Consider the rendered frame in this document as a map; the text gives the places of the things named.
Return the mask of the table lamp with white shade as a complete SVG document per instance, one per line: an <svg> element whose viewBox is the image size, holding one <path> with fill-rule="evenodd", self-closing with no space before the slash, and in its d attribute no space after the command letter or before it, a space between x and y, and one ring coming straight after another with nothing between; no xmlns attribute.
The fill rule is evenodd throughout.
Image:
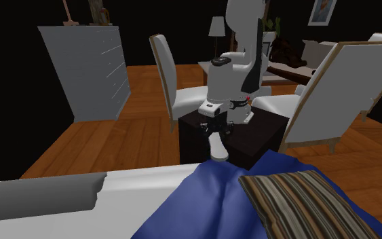
<svg viewBox="0 0 382 239"><path fill-rule="evenodd" d="M208 36L214 38L214 56L216 56L218 38L225 36L225 18L223 16L212 17Z"/></svg>

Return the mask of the grey chest of drawers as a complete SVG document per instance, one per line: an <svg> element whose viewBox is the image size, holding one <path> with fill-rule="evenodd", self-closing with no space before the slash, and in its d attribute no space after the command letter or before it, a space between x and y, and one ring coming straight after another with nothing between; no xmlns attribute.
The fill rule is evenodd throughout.
<svg viewBox="0 0 382 239"><path fill-rule="evenodd" d="M118 26L38 28L75 122L117 120L131 95Z"/></svg>

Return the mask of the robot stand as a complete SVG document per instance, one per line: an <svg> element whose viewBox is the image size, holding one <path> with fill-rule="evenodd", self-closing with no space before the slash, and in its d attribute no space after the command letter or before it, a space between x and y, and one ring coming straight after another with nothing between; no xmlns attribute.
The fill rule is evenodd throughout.
<svg viewBox="0 0 382 239"><path fill-rule="evenodd" d="M236 124L231 134L222 138L229 154L228 161L240 168L251 169L267 151L278 151L288 118L256 107L248 124ZM181 164L202 163L210 159L208 137L201 123L207 119L197 111L178 119L179 151Z"/></svg>

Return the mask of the striped brown pillow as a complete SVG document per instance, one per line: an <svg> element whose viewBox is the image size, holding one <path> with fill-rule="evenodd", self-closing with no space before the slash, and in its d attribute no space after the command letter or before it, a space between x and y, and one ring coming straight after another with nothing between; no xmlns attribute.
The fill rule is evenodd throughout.
<svg viewBox="0 0 382 239"><path fill-rule="evenodd" d="M268 239L382 239L314 170L239 182Z"/></svg>

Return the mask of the white box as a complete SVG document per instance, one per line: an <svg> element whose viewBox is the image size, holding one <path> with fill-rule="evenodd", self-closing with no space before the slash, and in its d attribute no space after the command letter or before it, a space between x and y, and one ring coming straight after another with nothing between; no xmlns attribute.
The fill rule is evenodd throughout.
<svg viewBox="0 0 382 239"><path fill-rule="evenodd" d="M316 69L322 63L326 55L331 51L336 42L303 40L305 44L301 58L307 62L307 67Z"/></svg>

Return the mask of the dark wooden table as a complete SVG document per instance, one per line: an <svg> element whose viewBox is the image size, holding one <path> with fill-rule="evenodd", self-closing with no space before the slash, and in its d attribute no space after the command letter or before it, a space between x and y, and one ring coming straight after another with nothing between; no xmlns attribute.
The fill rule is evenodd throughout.
<svg viewBox="0 0 382 239"><path fill-rule="evenodd" d="M266 72L269 72L269 79L264 79L264 84L274 84L284 81L292 81L295 84L307 85L315 69L308 67L292 68L282 63L270 62Z"/></svg>

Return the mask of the white bed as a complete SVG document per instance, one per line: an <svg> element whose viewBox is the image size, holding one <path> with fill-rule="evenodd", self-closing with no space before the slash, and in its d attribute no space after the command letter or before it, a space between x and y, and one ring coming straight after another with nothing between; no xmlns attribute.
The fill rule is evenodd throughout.
<svg viewBox="0 0 382 239"><path fill-rule="evenodd" d="M131 239L199 165L106 172L92 210L0 220L0 239Z"/></svg>

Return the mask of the green plant in white pot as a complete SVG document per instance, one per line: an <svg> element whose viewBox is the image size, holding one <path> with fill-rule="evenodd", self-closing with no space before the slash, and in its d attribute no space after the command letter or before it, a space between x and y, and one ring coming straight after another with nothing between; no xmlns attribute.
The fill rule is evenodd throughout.
<svg viewBox="0 0 382 239"><path fill-rule="evenodd" d="M273 41L280 35L280 17L276 17L273 21L272 19L263 19L263 53L269 58L271 53Z"/></svg>

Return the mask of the framed wall picture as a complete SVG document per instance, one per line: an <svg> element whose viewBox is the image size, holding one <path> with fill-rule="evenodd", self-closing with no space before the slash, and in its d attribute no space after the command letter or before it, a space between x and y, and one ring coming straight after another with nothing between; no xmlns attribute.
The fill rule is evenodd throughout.
<svg viewBox="0 0 382 239"><path fill-rule="evenodd" d="M308 26L328 26L337 0L315 0Z"/></svg>

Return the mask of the grey pillow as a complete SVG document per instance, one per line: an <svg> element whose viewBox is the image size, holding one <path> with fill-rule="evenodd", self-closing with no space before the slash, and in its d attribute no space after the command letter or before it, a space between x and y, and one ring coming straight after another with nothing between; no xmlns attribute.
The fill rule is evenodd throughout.
<svg viewBox="0 0 382 239"><path fill-rule="evenodd" d="M107 173L0 182L0 220L92 210Z"/></svg>

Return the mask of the white oblong object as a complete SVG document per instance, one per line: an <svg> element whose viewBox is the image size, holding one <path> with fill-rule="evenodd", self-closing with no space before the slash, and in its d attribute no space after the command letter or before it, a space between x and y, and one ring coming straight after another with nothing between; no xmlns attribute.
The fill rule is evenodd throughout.
<svg viewBox="0 0 382 239"><path fill-rule="evenodd" d="M210 157L212 160L217 162L227 161L229 154L223 145L220 134L218 132L213 132L208 137L208 142L210 145Z"/></svg>

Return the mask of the blue blanket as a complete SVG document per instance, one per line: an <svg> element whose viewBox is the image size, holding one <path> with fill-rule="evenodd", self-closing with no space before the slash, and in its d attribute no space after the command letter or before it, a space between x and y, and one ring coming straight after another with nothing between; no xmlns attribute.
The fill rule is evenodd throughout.
<svg viewBox="0 0 382 239"><path fill-rule="evenodd" d="M239 178L306 170L319 173L382 238L382 223L353 203L315 166L268 151L250 170L213 160L200 164L131 239L268 239Z"/></svg>

